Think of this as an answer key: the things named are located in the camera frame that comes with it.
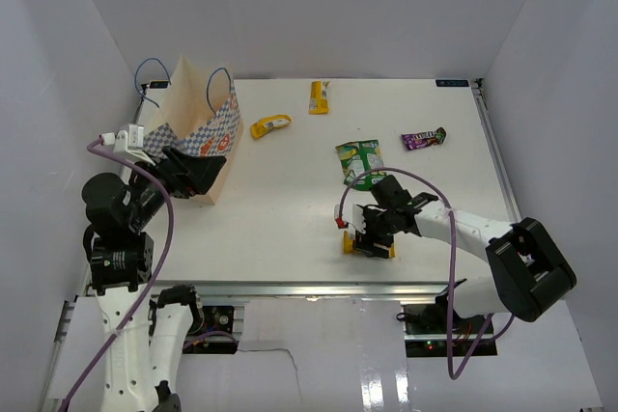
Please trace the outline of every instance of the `paper bag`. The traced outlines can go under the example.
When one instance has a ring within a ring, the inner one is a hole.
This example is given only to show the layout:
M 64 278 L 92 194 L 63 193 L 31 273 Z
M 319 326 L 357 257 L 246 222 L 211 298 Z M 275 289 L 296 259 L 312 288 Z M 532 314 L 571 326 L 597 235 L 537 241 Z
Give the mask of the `paper bag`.
M 206 72 L 181 56 L 159 105 L 145 128 L 146 153 L 161 158 L 163 147 L 172 146 L 191 156 L 225 156 L 211 190 L 193 197 L 214 205 L 243 130 L 234 79 L 225 68 Z

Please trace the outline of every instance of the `white tabletop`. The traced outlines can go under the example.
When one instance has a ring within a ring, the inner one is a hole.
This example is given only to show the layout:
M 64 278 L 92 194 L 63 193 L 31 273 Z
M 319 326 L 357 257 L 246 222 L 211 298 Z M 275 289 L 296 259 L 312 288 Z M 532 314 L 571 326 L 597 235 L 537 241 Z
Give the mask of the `white tabletop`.
M 237 80 L 245 131 L 216 206 L 176 200 L 176 229 L 159 278 L 190 282 L 443 282 L 448 245 L 398 234 L 397 257 L 342 253 L 333 208 L 344 189 L 335 146 L 378 139 L 384 164 L 433 182 L 454 207 L 508 220 L 476 104 L 469 88 L 433 80 L 334 79 L 330 113 L 309 115 L 309 79 Z M 292 124 L 253 140 L 249 126 L 288 114 Z M 152 115 L 146 109 L 140 123 Z M 406 151 L 402 133 L 446 129 L 437 147 Z M 412 195 L 427 191 L 400 178 Z M 367 204 L 371 194 L 352 192 Z M 154 253 L 165 239 L 160 211 L 146 229 Z M 459 253 L 458 277 L 489 275 L 486 264 Z

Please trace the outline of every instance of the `cable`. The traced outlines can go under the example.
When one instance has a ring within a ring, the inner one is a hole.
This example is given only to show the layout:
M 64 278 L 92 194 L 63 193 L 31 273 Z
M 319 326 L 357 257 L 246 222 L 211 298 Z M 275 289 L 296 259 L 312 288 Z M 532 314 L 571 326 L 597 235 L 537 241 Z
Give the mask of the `cable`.
M 93 256 L 93 238 L 95 237 L 95 229 L 91 224 L 84 231 L 84 237 L 82 238 L 82 246 L 86 252 L 86 261 L 90 262 Z
M 300 389 L 300 380 L 298 379 L 298 366 L 296 365 L 296 360 L 292 355 L 292 352 L 286 347 L 271 347 L 267 349 L 237 349 L 239 352 L 268 352 L 268 351 L 284 351 L 287 352 L 292 360 L 292 365 L 294 366 L 294 371 L 296 375 L 296 387 L 298 388 L 298 396 L 300 397 L 300 403 L 303 403 L 302 398 L 302 390 Z
M 462 374 L 462 372 L 464 371 L 467 362 L 470 360 L 470 357 L 472 356 L 472 353 L 474 352 L 474 349 L 476 349 L 476 346 L 481 341 L 481 337 L 485 335 L 485 332 L 487 331 L 488 327 L 492 323 L 493 314 L 489 314 L 486 317 L 485 322 L 483 322 L 483 325 L 481 326 L 479 333 L 474 339 L 474 342 L 472 342 L 472 345 L 470 346 L 468 351 L 465 353 L 465 356 L 463 357 L 462 362 L 460 363 L 457 370 L 455 371 L 453 367 L 453 313 L 454 313 L 453 300 L 455 296 L 455 261 L 457 257 L 457 229 L 455 225 L 455 214 L 453 212 L 453 208 L 451 207 L 451 203 L 448 201 L 446 196 L 431 182 L 409 171 L 405 171 L 403 169 L 398 169 L 398 168 L 384 168 L 384 167 L 374 168 L 374 169 L 370 169 L 356 176 L 354 180 L 350 182 L 350 184 L 346 187 L 343 195 L 341 196 L 341 201 L 339 202 L 339 217 L 337 218 L 337 223 L 338 224 L 343 223 L 344 201 L 346 200 L 346 197 L 348 196 L 348 193 L 350 192 L 350 190 L 358 183 L 358 181 L 363 179 L 365 176 L 368 176 L 371 173 L 384 172 L 384 171 L 390 172 L 390 173 L 403 174 L 404 176 L 408 176 L 409 178 L 413 178 L 413 179 L 418 180 L 421 183 L 424 183 L 429 188 L 434 190 L 434 192 L 438 195 L 438 197 L 442 200 L 442 202 L 448 209 L 448 218 L 449 218 L 449 222 L 451 226 L 451 257 L 450 257 L 449 272 L 448 272 L 449 274 L 448 275 L 448 287 L 447 287 L 448 301 L 447 301 L 447 307 L 446 307 L 446 364 L 448 367 L 448 375 L 451 377 L 452 380 L 457 380 Z
M 139 74 L 139 70 L 146 65 L 148 62 L 150 61 L 156 61 L 157 63 L 159 63 L 161 65 L 161 67 L 163 68 L 163 70 L 165 71 L 165 75 L 167 76 L 167 82 L 169 83 L 169 85 L 172 85 L 172 80 L 170 79 L 170 73 L 167 70 L 167 68 L 165 67 L 165 65 L 163 65 L 163 62 L 161 62 L 158 58 L 155 57 L 151 57 L 151 58 L 147 58 L 146 60 L 144 60 L 142 63 L 139 64 L 139 66 L 137 67 L 137 69 L 135 70 L 135 73 L 133 74 L 133 86 L 135 87 L 135 91 L 137 92 L 137 94 L 139 94 L 142 97 L 142 101 L 140 101 L 139 106 L 137 107 L 137 110 L 139 111 L 139 109 L 142 106 L 142 103 L 144 102 L 144 100 L 149 101 L 150 103 L 153 103 L 154 106 L 156 106 L 157 108 L 160 108 L 160 105 L 155 102 L 153 99 L 149 98 L 146 96 L 146 92 L 140 90 L 139 88 L 139 84 L 137 84 L 137 74 Z
M 232 77 L 230 77 L 230 73 L 228 72 L 227 68 L 219 67 L 216 70 L 214 70 L 212 72 L 212 74 L 211 74 L 211 77 L 209 77 L 209 82 L 206 84 L 206 103 L 209 105 L 209 108 L 211 109 L 212 113 L 214 113 L 214 114 L 216 114 L 216 111 L 214 111 L 214 108 L 212 108 L 212 105 L 211 105 L 211 96 L 209 94 L 209 88 L 211 87 L 212 79 L 220 71 L 225 71 L 225 73 L 227 74 L 228 80 L 230 81 L 230 92 L 232 91 Z
M 111 346 L 114 340 L 116 340 L 116 338 L 118 337 L 118 333 L 125 328 L 125 326 L 128 324 L 130 319 L 133 317 L 133 315 L 137 311 L 137 308 L 139 308 L 139 306 L 142 304 L 142 302 L 146 299 L 146 297 L 150 293 L 150 290 L 155 284 L 158 274 L 161 272 L 161 268 L 163 267 L 163 264 L 165 264 L 167 254 L 169 253 L 170 246 L 172 244 L 172 235 L 174 233 L 174 208 L 172 206 L 172 199 L 170 198 L 170 195 L 169 193 L 167 193 L 167 190 L 165 189 L 163 184 L 148 171 L 140 168 L 139 166 L 131 163 L 130 161 L 127 161 L 121 158 L 120 156 L 118 156 L 117 154 L 114 154 L 113 152 L 95 150 L 95 147 L 97 145 L 102 144 L 102 142 L 103 142 L 102 137 L 99 137 L 94 142 L 91 142 L 86 148 L 86 150 L 88 150 L 90 153 L 94 153 L 98 156 L 102 156 L 103 158 L 116 161 L 117 163 L 120 163 L 123 166 L 127 166 L 129 169 L 135 171 L 140 176 L 143 176 L 147 180 L 149 180 L 158 189 L 158 191 L 161 192 L 161 195 L 163 196 L 163 201 L 167 205 L 167 215 L 168 215 L 167 237 L 165 238 L 165 244 L 163 245 L 163 251 L 161 252 L 161 257 L 158 260 L 156 267 L 154 268 L 150 281 L 146 284 L 146 287 L 144 288 L 144 290 L 140 293 L 140 295 L 137 297 L 133 305 L 126 312 L 125 316 L 123 317 L 123 319 L 120 321 L 120 323 L 116 327 L 115 333 L 112 333 L 109 336 L 109 338 L 105 341 L 103 346 L 100 347 L 97 354 L 95 354 L 95 357 L 93 357 L 92 361 L 90 361 L 88 366 L 86 366 L 86 369 L 84 369 L 84 371 L 77 377 L 77 380 L 75 380 L 75 383 L 73 384 L 73 386 L 71 386 L 69 392 L 67 393 L 67 396 L 63 399 L 62 404 L 60 405 L 60 409 L 58 409 L 59 412 L 66 412 L 69 409 L 70 400 L 73 398 L 73 396 L 75 396 L 75 393 L 77 392 L 81 384 L 84 382 L 88 374 L 93 370 L 97 362 L 103 357 L 103 355 L 105 354 L 105 351 L 107 351 L 109 346 Z
M 453 342 L 453 346 L 459 346 L 467 342 L 468 339 L 470 338 L 471 333 L 472 333 L 472 323 L 468 323 L 467 331 L 465 332 L 465 335 L 463 336 L 463 333 L 460 333 L 457 339 Z
M 489 343 L 495 342 L 498 338 L 504 335 L 509 328 L 511 328 L 511 324 L 513 323 L 514 320 L 515 320 L 515 315 L 511 314 L 511 316 L 509 317 L 509 320 L 506 322 L 504 327 L 502 327 L 502 330 L 500 330 L 497 334 L 493 335 L 491 338 L 487 340 L 482 340 L 479 344 L 489 344 Z
M 199 332 L 200 329 L 204 326 L 204 322 L 206 321 L 206 316 L 204 316 L 204 311 L 200 311 L 200 314 L 202 315 L 201 320 L 200 320 L 200 326 L 197 327 L 192 332 L 187 333 L 187 335 L 193 335 L 194 333 Z
M 397 320 L 399 320 L 400 322 L 407 322 L 407 320 L 409 319 L 409 317 L 411 316 L 410 313 L 407 313 L 405 311 L 398 313 L 395 318 Z
M 200 342 L 201 340 L 205 340 L 206 338 L 209 338 L 209 337 L 225 337 L 225 338 L 228 338 L 231 342 L 234 342 L 236 344 L 239 343 L 237 341 L 237 339 L 234 338 L 234 335 L 230 335 L 228 332 L 214 330 L 212 332 L 205 332 L 202 335 L 199 335 L 192 342 L 186 342 L 183 345 L 183 349 L 187 349 L 188 347 L 192 346 L 193 344 L 196 344 L 196 343 Z

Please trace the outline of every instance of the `green snack bag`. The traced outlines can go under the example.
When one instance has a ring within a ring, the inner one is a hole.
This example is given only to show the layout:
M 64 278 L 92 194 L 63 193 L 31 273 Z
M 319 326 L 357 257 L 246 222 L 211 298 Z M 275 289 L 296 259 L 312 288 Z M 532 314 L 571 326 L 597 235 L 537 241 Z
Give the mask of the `green snack bag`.
M 377 140 L 348 142 L 337 146 L 336 149 L 337 154 L 339 154 L 339 161 L 341 161 L 341 168 L 346 177 L 344 179 L 345 185 L 350 185 L 355 177 L 367 170 L 384 166 Z M 385 177 L 385 172 L 376 171 L 359 180 L 353 189 L 366 192 Z

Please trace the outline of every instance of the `white wall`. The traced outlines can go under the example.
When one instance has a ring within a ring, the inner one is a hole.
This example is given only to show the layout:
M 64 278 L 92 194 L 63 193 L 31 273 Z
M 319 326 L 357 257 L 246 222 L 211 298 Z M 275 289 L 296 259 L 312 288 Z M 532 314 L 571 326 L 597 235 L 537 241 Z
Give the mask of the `white wall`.
M 520 209 L 547 224 L 579 279 L 568 303 L 609 412 L 618 410 L 617 80 L 618 0 L 528 0 L 487 76 Z
M 85 151 L 136 103 L 92 0 L 0 0 L 0 401 L 34 411 L 85 258 Z
M 94 0 L 126 62 L 242 77 L 485 75 L 525 0 Z

